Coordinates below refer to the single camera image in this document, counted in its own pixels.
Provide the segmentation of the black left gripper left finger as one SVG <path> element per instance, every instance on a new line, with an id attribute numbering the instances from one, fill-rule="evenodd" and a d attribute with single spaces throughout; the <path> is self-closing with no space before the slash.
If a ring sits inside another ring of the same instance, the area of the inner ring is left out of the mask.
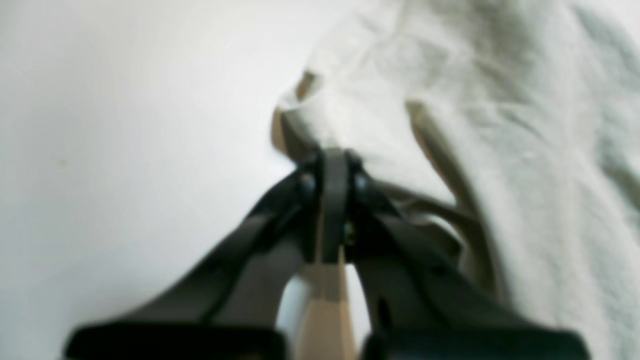
<path id="1" fill-rule="evenodd" d="M 348 156 L 315 153 L 269 189 L 176 284 L 113 322 L 75 330 L 67 360 L 288 360 L 276 328 L 305 264 L 338 262 Z"/>

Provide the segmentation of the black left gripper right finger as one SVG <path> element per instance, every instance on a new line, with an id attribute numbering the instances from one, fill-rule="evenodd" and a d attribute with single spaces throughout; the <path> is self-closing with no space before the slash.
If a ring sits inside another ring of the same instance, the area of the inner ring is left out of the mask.
<path id="1" fill-rule="evenodd" d="M 578 333 L 539 325 L 466 280 L 434 246 L 449 235 L 402 218 L 353 150 L 347 259 L 358 273 L 372 332 L 363 360 L 589 360 Z"/>

